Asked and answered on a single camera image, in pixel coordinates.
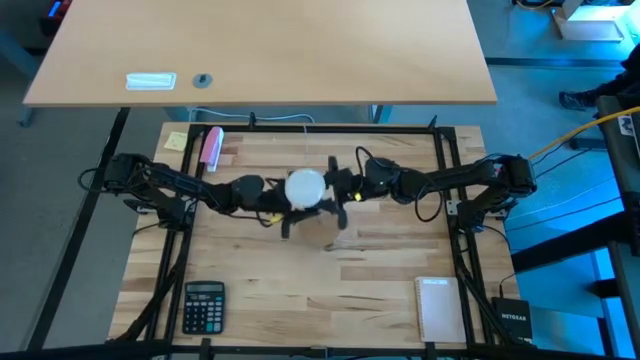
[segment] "calculator display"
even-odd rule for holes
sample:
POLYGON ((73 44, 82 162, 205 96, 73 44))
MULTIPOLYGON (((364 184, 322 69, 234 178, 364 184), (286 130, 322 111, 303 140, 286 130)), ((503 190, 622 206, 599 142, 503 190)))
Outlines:
POLYGON ((222 291, 222 285, 189 285, 187 291, 222 291))

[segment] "calculator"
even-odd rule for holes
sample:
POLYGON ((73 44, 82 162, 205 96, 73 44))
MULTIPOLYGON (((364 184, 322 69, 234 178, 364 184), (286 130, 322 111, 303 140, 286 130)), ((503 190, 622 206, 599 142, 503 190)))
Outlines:
POLYGON ((224 283, 186 283, 182 332, 190 335, 220 334, 224 329, 224 302, 224 283))

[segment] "white ball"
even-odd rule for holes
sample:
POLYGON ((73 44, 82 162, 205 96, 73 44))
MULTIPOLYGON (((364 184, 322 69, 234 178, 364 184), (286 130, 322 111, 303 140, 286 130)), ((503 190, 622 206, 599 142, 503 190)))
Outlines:
POLYGON ((324 176, 313 169, 294 171, 284 184, 284 193, 295 208, 316 205, 325 191, 324 176))

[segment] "light wood desk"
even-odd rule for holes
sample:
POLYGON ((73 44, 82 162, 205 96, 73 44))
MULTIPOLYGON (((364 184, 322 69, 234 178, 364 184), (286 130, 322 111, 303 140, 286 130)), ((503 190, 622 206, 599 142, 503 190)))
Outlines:
MULTIPOLYGON (((163 126, 155 161, 180 168, 183 154, 163 146, 170 132, 187 132, 188 127, 181 123, 163 126)), ((479 128, 457 127, 456 133, 462 163, 484 155, 479 128)), ((245 174, 282 177, 287 170, 303 166, 324 171, 329 155, 337 156, 341 167, 357 172, 356 145, 402 166, 421 171, 438 168, 432 135, 310 133, 305 137, 302 133, 228 132, 221 165, 203 179, 220 183, 245 174)), ((451 164, 448 153, 445 158, 451 164)), ((468 190, 475 196, 481 188, 468 190)), ((438 198, 432 194, 420 202, 420 211, 428 216, 437 206, 438 198)), ((338 241, 342 249, 324 252, 321 245, 297 238, 300 225, 292 227, 290 240, 281 241, 277 226, 264 229, 256 221, 230 219, 198 206, 185 282, 226 283, 225 331, 213 337, 213 344, 424 347, 413 280, 417 276, 455 276, 446 217, 440 215, 423 224, 416 219, 413 206, 401 206, 391 199, 349 203, 346 208, 349 226, 338 241)), ((154 222, 154 216, 142 216, 138 227, 154 222)), ((496 220, 488 219, 487 224, 502 229, 496 220)), ((152 228, 133 239, 110 336, 124 332, 151 298, 164 237, 165 230, 152 228)), ((507 244, 493 232, 477 234, 477 244, 487 296, 496 296, 499 281, 513 272, 507 244)), ((514 277, 505 281, 504 288, 508 297, 518 298, 514 277)), ((161 311, 158 336, 164 333, 167 303, 161 311)), ((471 296, 470 303, 476 341, 482 342, 479 312, 471 296)), ((201 337, 182 334, 181 322, 182 300, 174 343, 198 345, 201 337)), ((465 344, 437 346, 461 348, 465 344)))
POLYGON ((465 0, 75 0, 30 106, 493 104, 465 0), (173 72, 172 91, 127 91, 173 72), (213 76, 206 89, 197 74, 213 76))

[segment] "shoe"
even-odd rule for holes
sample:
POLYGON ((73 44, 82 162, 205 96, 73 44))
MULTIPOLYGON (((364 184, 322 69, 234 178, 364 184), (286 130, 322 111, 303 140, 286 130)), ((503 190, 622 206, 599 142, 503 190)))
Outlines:
POLYGON ((593 91, 561 91, 558 100, 563 108, 570 110, 587 110, 596 106, 596 94, 593 91))

